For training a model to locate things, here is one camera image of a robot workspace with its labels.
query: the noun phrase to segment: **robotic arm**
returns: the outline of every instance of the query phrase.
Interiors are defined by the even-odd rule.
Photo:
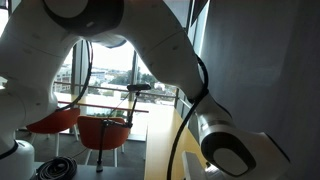
[[[0,76],[8,80],[0,90],[0,174],[19,179],[10,170],[17,169],[12,157],[32,153],[17,147],[12,132],[54,112],[54,76],[80,39],[106,47],[129,41],[159,81],[179,87],[190,100],[203,92],[198,57],[162,0],[22,1],[0,40]],[[202,153],[226,178],[276,179],[288,168],[289,159],[271,138],[237,129],[210,93],[196,113]],[[19,162],[21,168],[32,166],[30,159]]]

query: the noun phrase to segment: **glass window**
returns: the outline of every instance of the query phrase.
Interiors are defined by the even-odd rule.
[[[5,9],[0,9],[0,36],[8,22],[8,11]],[[0,76],[0,89],[4,88],[5,83],[7,82],[6,79]]]
[[[174,105],[177,88],[175,86],[163,84],[158,81],[145,66],[144,62],[138,57],[137,83],[146,83],[151,86],[148,94],[142,94],[143,101],[154,104]]]
[[[134,48],[127,42],[116,48],[93,43],[93,65],[88,95],[100,96],[106,101],[127,97],[127,85],[131,83]],[[87,107],[88,115],[108,116],[109,109]]]
[[[71,49],[59,72],[56,74],[52,87],[54,92],[71,93],[72,54],[73,50]]]

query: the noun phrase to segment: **chair seat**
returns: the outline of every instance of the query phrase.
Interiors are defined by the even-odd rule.
[[[44,119],[29,124],[26,128],[33,134],[55,134],[56,135],[56,150],[55,155],[59,155],[59,132],[69,128],[74,128],[76,139],[78,140],[78,132],[75,127],[77,118],[80,115],[79,108],[71,108],[64,111],[53,112]],[[31,144],[34,141],[36,134],[31,139]]]
[[[112,117],[91,117],[91,116],[79,116],[78,117],[78,128],[82,144],[89,148],[89,152],[86,158],[85,164],[88,163],[92,150],[100,149],[101,139],[101,126],[103,120],[112,120],[117,123],[125,123],[123,118]],[[114,151],[114,166],[117,167],[117,148],[122,146],[129,136],[129,128],[123,128],[120,126],[108,126],[105,129],[103,136],[103,147],[102,150],[113,150]]]

